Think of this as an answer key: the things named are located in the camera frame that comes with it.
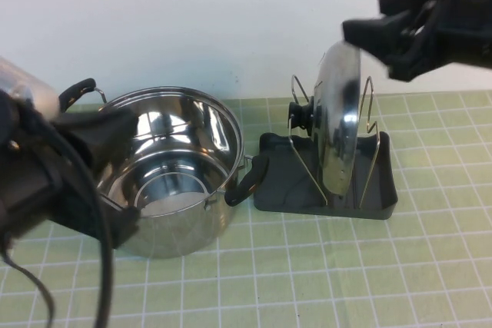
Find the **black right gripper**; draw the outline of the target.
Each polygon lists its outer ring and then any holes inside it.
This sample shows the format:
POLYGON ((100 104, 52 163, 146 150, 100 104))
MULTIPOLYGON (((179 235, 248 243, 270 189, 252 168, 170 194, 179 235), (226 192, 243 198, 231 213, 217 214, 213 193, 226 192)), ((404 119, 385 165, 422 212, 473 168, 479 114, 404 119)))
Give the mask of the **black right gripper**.
POLYGON ((412 81, 451 63, 491 68, 491 0, 378 0, 382 18, 342 22, 344 40, 412 81))

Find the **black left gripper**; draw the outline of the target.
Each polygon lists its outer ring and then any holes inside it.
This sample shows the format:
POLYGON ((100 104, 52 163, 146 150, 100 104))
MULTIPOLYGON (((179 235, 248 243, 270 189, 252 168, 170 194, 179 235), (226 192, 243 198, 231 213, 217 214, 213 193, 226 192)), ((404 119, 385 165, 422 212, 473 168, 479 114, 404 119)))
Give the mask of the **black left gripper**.
POLYGON ((52 124, 32 105, 1 93, 1 237, 50 217, 98 240, 102 210, 112 247, 119 248, 138 230, 140 213, 100 205, 85 164, 103 168, 133 138, 138 116, 129 108, 63 113, 52 124), (70 196, 83 204, 66 204, 70 196))

